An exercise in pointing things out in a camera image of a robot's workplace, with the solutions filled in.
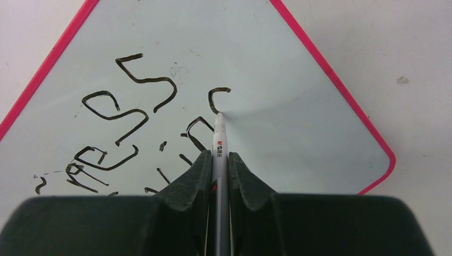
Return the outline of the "black whiteboard marker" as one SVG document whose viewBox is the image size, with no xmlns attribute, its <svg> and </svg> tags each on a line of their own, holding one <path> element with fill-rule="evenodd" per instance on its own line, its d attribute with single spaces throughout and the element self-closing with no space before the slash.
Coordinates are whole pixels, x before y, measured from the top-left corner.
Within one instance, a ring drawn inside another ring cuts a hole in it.
<svg viewBox="0 0 452 256">
<path fill-rule="evenodd" d="M 206 254 L 231 254 L 228 142 L 222 112 L 217 114 L 214 126 Z"/>
</svg>

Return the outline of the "pink-framed whiteboard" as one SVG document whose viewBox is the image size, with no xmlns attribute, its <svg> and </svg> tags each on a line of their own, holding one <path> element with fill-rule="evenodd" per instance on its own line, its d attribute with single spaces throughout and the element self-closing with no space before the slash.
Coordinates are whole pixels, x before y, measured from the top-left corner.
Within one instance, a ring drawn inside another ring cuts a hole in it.
<svg viewBox="0 0 452 256">
<path fill-rule="evenodd" d="M 1 205 L 160 191 L 217 111 L 279 192 L 364 194 L 395 166 L 281 1 L 86 1 L 1 124 Z"/>
</svg>

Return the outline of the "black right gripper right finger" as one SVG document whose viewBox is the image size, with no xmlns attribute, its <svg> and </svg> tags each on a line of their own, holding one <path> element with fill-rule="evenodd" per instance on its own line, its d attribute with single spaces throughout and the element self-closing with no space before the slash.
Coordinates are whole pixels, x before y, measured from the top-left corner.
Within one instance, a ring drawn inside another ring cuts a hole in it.
<svg viewBox="0 0 452 256">
<path fill-rule="evenodd" d="M 387 196 L 278 193 L 228 157 L 233 255 L 433 255 L 411 209 Z"/>
</svg>

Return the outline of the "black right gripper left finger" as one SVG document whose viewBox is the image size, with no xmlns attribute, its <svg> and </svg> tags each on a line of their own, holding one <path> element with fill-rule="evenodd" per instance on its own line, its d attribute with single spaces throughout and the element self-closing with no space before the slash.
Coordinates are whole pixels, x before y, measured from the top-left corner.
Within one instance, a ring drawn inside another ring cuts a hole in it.
<svg viewBox="0 0 452 256">
<path fill-rule="evenodd" d="M 1 232 L 1 255 L 203 255 L 212 154 L 148 196 L 24 201 Z"/>
</svg>

